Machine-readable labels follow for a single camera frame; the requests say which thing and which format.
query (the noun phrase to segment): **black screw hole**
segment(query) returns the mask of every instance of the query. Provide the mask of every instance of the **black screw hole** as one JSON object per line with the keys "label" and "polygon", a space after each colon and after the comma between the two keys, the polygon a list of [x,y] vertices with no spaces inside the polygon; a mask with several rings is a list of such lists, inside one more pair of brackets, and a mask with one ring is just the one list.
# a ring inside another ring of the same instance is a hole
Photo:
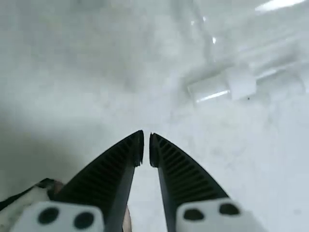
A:
{"label": "black screw hole", "polygon": [[204,215],[198,209],[187,209],[183,215],[183,218],[190,221],[203,220]]}
{"label": "black screw hole", "polygon": [[58,215],[59,215],[59,210],[56,207],[49,207],[47,209],[44,209],[40,213],[38,217],[38,221],[42,225],[47,225],[55,221]]}
{"label": "black screw hole", "polygon": [[238,214],[240,214],[239,209],[236,206],[234,206],[233,204],[230,204],[230,203],[220,205],[219,212],[220,212],[220,214],[223,214],[223,215],[238,215]]}
{"label": "black screw hole", "polygon": [[76,216],[74,226],[80,230],[86,229],[92,225],[94,216],[89,212],[82,212]]}

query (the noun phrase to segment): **white floor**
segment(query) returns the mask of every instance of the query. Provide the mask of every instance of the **white floor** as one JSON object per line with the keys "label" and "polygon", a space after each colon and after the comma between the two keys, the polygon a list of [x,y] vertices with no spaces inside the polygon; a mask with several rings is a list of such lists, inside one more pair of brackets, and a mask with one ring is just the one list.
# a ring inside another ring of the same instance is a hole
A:
{"label": "white floor", "polygon": [[143,129],[144,165],[128,203],[133,231],[166,231],[150,132],[196,159],[268,231],[309,230],[309,96],[194,107],[185,85],[206,61],[183,5],[0,2],[2,199],[45,177],[68,181]]}

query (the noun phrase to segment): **gray surface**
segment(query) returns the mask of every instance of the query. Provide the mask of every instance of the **gray surface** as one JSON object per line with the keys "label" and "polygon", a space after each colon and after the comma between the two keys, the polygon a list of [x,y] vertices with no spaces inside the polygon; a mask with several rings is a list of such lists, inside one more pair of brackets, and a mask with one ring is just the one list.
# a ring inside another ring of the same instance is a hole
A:
{"label": "gray surface", "polygon": [[[194,108],[183,89],[201,77],[204,47],[182,4],[0,2],[2,198],[45,177],[68,181],[143,129],[192,155],[269,231],[309,230],[309,97]],[[145,147],[129,199],[133,230],[165,231]]]}

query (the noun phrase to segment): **transparent plastic tube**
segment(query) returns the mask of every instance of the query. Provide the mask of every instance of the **transparent plastic tube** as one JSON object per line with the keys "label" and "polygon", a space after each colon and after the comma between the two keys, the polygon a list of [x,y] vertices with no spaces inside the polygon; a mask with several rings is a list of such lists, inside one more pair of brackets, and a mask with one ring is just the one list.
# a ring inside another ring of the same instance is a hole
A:
{"label": "transparent plastic tube", "polygon": [[224,72],[193,83],[188,86],[190,96],[196,104],[207,101],[239,100],[253,95],[275,102],[309,92],[308,64],[298,67],[297,71],[284,70],[261,79],[254,79],[249,72],[246,78],[235,74],[233,71],[236,78],[232,79]]}

